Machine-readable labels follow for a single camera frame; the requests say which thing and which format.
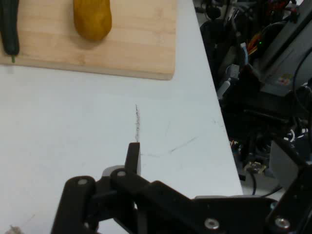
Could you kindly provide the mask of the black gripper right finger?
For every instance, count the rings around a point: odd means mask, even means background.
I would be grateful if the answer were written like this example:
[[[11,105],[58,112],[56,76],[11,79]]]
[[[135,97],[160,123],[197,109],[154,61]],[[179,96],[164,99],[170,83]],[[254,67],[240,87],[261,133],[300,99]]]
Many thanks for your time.
[[[312,232],[312,166],[283,140],[273,140],[270,170],[285,189],[267,217],[272,234],[310,234]]]

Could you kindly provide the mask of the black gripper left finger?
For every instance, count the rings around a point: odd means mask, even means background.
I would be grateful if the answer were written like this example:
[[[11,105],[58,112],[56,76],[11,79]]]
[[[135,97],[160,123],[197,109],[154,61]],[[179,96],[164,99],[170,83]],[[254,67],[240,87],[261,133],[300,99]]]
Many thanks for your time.
[[[53,234],[97,234],[102,221],[112,219],[130,234],[154,234],[153,216],[143,209],[142,200],[131,194],[135,183],[126,191],[115,183],[116,178],[138,175],[140,144],[130,143],[125,164],[109,171],[100,180],[78,176],[63,188],[51,232]]]

